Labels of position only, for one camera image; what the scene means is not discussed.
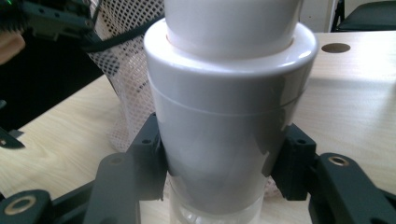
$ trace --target human hand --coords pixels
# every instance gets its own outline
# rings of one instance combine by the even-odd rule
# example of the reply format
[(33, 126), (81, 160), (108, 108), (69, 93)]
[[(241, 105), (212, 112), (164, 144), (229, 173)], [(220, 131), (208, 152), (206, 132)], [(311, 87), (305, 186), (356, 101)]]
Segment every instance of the human hand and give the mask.
[(25, 42), (19, 33), (0, 33), (0, 65), (17, 55), (24, 46)]

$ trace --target mesh basket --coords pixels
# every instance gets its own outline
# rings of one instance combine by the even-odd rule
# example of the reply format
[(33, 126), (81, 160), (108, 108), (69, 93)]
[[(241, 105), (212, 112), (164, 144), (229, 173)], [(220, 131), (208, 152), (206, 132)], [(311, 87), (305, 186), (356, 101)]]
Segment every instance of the mesh basket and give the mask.
[[(94, 11), (98, 12), (96, 33), (102, 40), (107, 40), (155, 20), (164, 13), (164, 8), (163, 0), (93, 0), (92, 12)], [(146, 119), (154, 112), (143, 35), (88, 54), (106, 74), (120, 98), (120, 118), (108, 135), (116, 150), (126, 151)], [(168, 190), (169, 182), (166, 181), (165, 196), (168, 195)], [(279, 195), (272, 178), (264, 192), (266, 197)]]

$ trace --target white wall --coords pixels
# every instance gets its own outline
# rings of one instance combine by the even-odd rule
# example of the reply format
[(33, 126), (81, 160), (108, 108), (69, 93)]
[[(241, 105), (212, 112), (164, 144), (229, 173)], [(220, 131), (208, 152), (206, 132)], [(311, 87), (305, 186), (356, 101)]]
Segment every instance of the white wall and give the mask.
[[(383, 0), (345, 0), (346, 16), (361, 4), (379, 1)], [(300, 22), (313, 32), (330, 32), (337, 2), (338, 0), (304, 0)]]

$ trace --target white plastic container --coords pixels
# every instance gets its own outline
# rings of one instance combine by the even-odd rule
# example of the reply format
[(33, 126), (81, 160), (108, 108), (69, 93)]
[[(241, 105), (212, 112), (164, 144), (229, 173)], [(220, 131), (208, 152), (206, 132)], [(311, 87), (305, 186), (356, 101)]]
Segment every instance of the white plastic container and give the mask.
[(168, 0), (146, 33), (171, 223), (255, 223), (318, 50), (299, 0)]

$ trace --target table surface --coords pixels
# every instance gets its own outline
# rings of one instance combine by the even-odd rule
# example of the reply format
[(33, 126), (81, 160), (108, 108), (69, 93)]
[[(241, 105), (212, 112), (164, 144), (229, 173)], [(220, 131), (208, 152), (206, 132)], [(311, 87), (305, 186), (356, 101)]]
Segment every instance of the table surface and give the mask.
[[(320, 50), (294, 122), (318, 153), (354, 159), (381, 189), (396, 194), (396, 32), (317, 34)], [(106, 77), (20, 129), (25, 149), (0, 148), (0, 191), (7, 197), (45, 189), (57, 198), (94, 179), (99, 161), (114, 153), (107, 131), (120, 102)], [(142, 202), (142, 223), (169, 223), (168, 203)], [(267, 198), (262, 223), (309, 223), (307, 202)]]

